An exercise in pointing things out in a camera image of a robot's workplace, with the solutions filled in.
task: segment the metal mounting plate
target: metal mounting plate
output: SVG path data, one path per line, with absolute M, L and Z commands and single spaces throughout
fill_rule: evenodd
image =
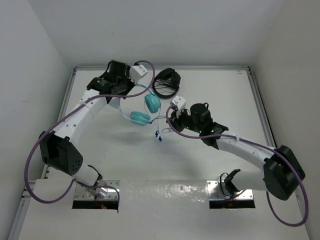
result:
M 207 189 L 208 189 L 208 196 L 209 201 L 221 201 L 228 199 L 229 196 L 224 196 L 220 190 L 220 180 L 208 180 L 206 181 Z M 247 189 L 245 190 L 241 195 L 238 197 L 235 197 L 234 200 L 237 201 L 253 201 L 254 200 L 254 194 L 252 190 Z
M 104 183 L 110 187 L 114 187 L 117 189 L 118 192 L 120 192 L 120 181 L 119 180 L 104 180 Z M 107 189 L 107 195 L 104 197 L 103 201 L 115 201 L 118 199 L 117 192 L 113 189 Z M 90 194 L 83 186 L 80 186 L 79 184 L 75 187 L 74 192 L 74 201 L 94 201 L 95 197 Z

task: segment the black cable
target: black cable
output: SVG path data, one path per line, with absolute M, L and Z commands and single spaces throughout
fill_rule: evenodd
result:
M 225 191 L 224 191 L 224 189 L 223 189 L 223 187 L 222 187 L 222 176 L 223 176 L 224 174 L 226 174 L 227 176 L 229 176 L 229 174 L 228 174 L 227 172 L 224 172 L 224 173 L 222 173 L 222 174 L 220 175 L 219 187 L 220 187 L 221 193 L 222 193 L 225 197 L 228 197 L 228 196 L 230 196 L 231 194 L 229 193 L 228 195 L 226 195 L 226 194 L 225 194 Z
M 100 174 L 100 172 L 94 166 L 88 165 L 88 167 L 94 169 L 98 173 L 98 175 L 99 175 L 98 179 L 102 179 L 103 178 L 103 176 Z
M 152 89 L 155 95 L 161 99 L 170 99 L 177 94 L 179 91 L 181 77 L 180 75 L 172 68 L 166 68 L 158 73 L 155 77 L 154 82 L 152 83 Z M 173 89 L 174 92 L 168 95 L 159 93 L 159 89 Z

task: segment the headphones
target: headphones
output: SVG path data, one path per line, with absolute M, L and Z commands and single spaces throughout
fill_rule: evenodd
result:
M 166 68 L 158 73 L 155 76 L 154 81 L 152 83 L 152 89 L 154 94 L 157 95 L 161 99 L 170 99 L 177 94 L 179 91 L 181 77 L 180 75 L 172 68 Z M 157 91 L 157 89 L 170 88 L 173 89 L 174 92 L 169 95 L 163 95 Z
M 142 87 L 144 89 L 147 88 L 146 85 L 139 84 L 139 83 L 136 84 L 135 86 Z M 160 99 L 152 92 L 152 90 L 150 88 L 148 89 L 148 91 L 150 93 L 148 95 L 144 96 L 144 102 L 145 102 L 148 110 L 150 111 L 150 113 L 155 114 L 161 108 L 161 102 L 160 102 Z M 121 99 L 120 97 L 112 99 L 110 101 L 109 105 L 115 109 L 118 109 L 120 114 L 125 119 L 128 119 L 130 122 L 132 122 L 133 124 L 137 124 L 142 127 L 149 124 L 151 117 L 144 112 L 132 111 L 130 114 L 130 117 L 126 116 L 121 109 L 120 99 Z

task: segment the white wall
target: white wall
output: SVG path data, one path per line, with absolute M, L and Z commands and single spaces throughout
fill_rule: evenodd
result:
M 27 0 L 0 3 L 0 240 L 7 239 L 24 187 L 26 158 L 58 117 L 71 69 Z M 39 152 L 30 179 L 40 176 Z
M 248 65 L 283 0 L 29 0 L 75 65 Z
M 320 239 L 319 13 L 320 1 L 286 0 L 254 67 L 276 142 L 290 146 L 306 172 L 312 240 Z

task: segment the teal headphones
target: teal headphones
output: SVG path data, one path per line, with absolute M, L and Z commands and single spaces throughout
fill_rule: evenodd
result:
M 147 86 L 143 84 L 137 84 L 137 87 L 147 88 Z M 150 92 L 148 95 L 144 96 L 144 102 L 150 113 L 155 114 L 161 108 L 160 99 L 152 92 L 149 88 L 148 91 Z M 109 103 L 115 109 L 118 109 L 120 114 L 125 118 L 128 119 L 133 124 L 137 124 L 139 126 L 145 126 L 149 124 L 151 117 L 140 111 L 132 111 L 130 117 L 126 116 L 120 107 L 120 98 L 114 98 Z

